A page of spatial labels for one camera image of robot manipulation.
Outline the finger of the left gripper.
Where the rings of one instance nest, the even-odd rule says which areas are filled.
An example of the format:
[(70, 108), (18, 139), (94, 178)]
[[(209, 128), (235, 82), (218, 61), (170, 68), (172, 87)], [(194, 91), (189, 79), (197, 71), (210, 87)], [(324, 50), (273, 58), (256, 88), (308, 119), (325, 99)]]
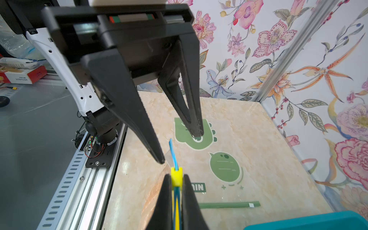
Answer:
[(199, 96), (199, 41), (195, 34), (178, 36), (158, 83), (193, 137), (204, 135)]

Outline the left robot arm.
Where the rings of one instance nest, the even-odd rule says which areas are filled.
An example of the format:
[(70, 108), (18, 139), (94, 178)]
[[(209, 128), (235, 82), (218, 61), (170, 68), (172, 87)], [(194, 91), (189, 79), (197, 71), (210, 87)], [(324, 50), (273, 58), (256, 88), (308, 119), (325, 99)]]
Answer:
[(165, 157), (137, 86), (157, 80), (185, 128), (204, 134), (199, 97), (199, 40), (183, 4), (93, 6), (75, 1), (1, 1), (1, 16), (25, 35), (72, 94), (90, 135), (87, 167), (108, 167), (126, 125), (157, 163)]

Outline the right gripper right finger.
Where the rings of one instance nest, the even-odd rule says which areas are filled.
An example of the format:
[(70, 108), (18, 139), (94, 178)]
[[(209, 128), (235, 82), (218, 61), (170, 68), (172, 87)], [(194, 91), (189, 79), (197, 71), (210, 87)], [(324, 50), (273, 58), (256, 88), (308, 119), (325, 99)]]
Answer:
[(183, 230), (209, 230), (187, 174), (183, 178), (182, 227)]

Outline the clear green-zip bag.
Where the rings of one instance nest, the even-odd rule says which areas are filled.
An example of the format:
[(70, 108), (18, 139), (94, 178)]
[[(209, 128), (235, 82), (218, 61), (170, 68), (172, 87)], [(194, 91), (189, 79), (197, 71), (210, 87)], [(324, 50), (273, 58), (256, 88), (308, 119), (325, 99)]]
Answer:
[(200, 209), (256, 208), (246, 194), (245, 154), (231, 123), (203, 120), (204, 135), (193, 137), (180, 118), (174, 119), (173, 147), (177, 163), (191, 181)]

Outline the clear blue-zip bag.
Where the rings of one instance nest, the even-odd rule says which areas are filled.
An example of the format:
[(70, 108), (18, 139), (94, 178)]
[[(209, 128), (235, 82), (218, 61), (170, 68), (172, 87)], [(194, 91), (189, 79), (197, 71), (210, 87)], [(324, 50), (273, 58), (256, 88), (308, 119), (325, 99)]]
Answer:
[(181, 230), (182, 221), (182, 189), (184, 185), (183, 169), (179, 167), (173, 140), (169, 141), (170, 154), (173, 161), (171, 172), (163, 178), (156, 206), (149, 219), (146, 230)]

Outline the teal plastic basket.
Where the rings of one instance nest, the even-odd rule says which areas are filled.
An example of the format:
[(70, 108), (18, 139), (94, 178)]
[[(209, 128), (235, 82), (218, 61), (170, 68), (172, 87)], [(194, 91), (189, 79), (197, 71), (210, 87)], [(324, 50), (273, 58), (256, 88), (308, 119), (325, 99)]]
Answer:
[(368, 221), (352, 211), (279, 220), (247, 226), (245, 230), (366, 230)]

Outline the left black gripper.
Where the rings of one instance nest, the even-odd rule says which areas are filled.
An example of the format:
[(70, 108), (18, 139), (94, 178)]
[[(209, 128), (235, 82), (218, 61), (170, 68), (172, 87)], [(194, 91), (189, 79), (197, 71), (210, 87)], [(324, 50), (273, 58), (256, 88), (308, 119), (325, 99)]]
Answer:
[(101, 103), (140, 139), (153, 159), (165, 157), (132, 77), (169, 68), (196, 74), (194, 16), (185, 4), (46, 7), (42, 19), (77, 78), (90, 76)]

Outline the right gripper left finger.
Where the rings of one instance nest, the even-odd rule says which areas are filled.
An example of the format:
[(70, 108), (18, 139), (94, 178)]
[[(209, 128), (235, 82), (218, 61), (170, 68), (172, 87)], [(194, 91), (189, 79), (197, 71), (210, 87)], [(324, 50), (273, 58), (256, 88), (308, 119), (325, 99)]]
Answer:
[(173, 229), (173, 198), (171, 175), (166, 174), (156, 202), (153, 215), (145, 230)]

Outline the yellow zipper slider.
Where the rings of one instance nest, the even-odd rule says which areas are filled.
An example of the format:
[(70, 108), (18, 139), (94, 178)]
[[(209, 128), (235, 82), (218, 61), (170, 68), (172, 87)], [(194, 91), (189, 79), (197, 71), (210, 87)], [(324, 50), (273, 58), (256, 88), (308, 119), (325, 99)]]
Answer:
[(175, 167), (171, 168), (171, 180), (172, 180), (173, 187), (178, 187), (182, 190), (183, 188), (183, 169), (182, 167), (179, 167), (178, 170), (176, 170)]

